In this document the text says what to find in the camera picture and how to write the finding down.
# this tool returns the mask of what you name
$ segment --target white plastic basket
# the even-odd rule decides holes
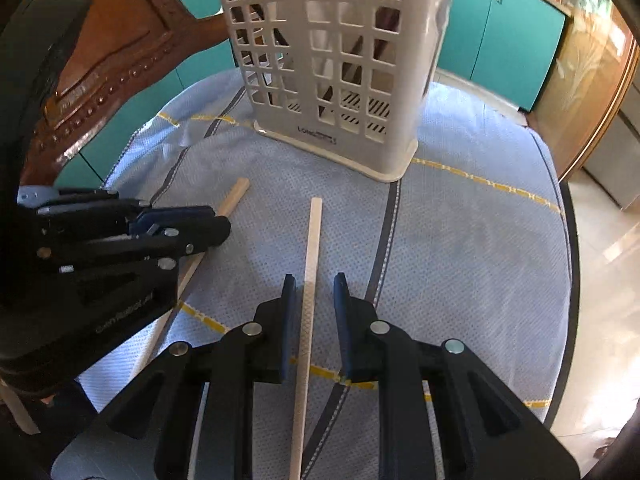
[[[221,1],[258,131],[402,177],[450,0]]]

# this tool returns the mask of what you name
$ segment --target silver bolt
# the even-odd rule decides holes
[[[176,341],[169,346],[169,354],[180,357],[189,351],[189,345],[184,341]]]
[[[444,343],[444,348],[451,354],[462,354],[465,351],[465,344],[457,339],[449,339]]]
[[[374,321],[369,325],[369,328],[374,334],[383,335],[391,330],[389,323],[385,321]]]
[[[51,248],[50,247],[41,247],[36,251],[36,255],[41,260],[48,260],[51,256]]]
[[[262,325],[251,321],[242,327],[242,331],[247,335],[258,335],[262,332]]]
[[[171,270],[175,267],[175,260],[171,258],[160,258],[158,260],[158,267],[162,270]]]

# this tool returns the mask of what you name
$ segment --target black stripe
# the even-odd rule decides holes
[[[389,185],[389,193],[386,198],[385,216],[382,221],[382,229],[380,230],[380,238],[378,239],[378,249],[376,257],[373,261],[373,268],[369,277],[369,284],[364,299],[373,303],[374,307],[378,307],[378,299],[382,291],[382,285],[386,275],[386,261],[389,258],[393,243],[396,217],[398,215],[398,207],[400,204],[400,183],[392,182]],[[340,415],[340,411],[344,406],[346,396],[349,394],[349,387],[340,383],[335,383],[331,389],[329,398],[322,410],[318,422],[306,443],[305,450],[302,453],[302,475],[300,480],[305,480],[313,469],[314,464],[318,460],[322,448],[326,443],[331,430],[334,428],[335,422]]]
[[[224,110],[222,110],[222,113],[220,115],[227,115],[238,104],[238,101],[242,98],[243,95],[244,86],[242,86],[242,88],[239,89],[238,92],[236,92],[236,95],[234,95],[233,99],[231,99],[231,102],[225,107]],[[203,138],[206,139],[207,137],[215,135],[221,122],[221,119],[215,119],[207,128],[207,131],[205,132]],[[182,164],[184,157],[189,151],[189,148],[190,146],[187,146],[180,152],[180,155],[178,155],[178,160],[175,161],[175,164],[169,169],[168,173],[166,174],[162,186],[160,186],[159,189],[151,197],[151,200],[149,201],[151,202],[151,205],[153,205],[169,189],[169,186],[171,186],[172,182],[174,181],[175,174],[177,173],[178,168],[180,168],[180,165]]]
[[[565,182],[560,182],[560,193],[564,202],[564,214],[566,216],[567,230],[569,231],[569,247],[571,249],[571,292],[569,294],[569,319],[566,327],[566,343],[564,345],[564,353],[562,354],[562,362],[560,363],[560,372],[556,387],[551,396],[551,404],[546,412],[545,427],[551,428],[556,419],[560,401],[566,388],[566,382],[569,378],[571,363],[574,360],[575,338],[578,332],[578,313],[580,311],[580,253],[578,251],[578,229],[575,225],[574,203],[571,199],[569,186]]]

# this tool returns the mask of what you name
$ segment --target brown wooden chair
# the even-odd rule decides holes
[[[0,23],[21,0],[0,4]],[[22,184],[53,184],[133,95],[228,38],[223,16],[196,19],[180,0],[93,0],[56,94],[44,105]]]

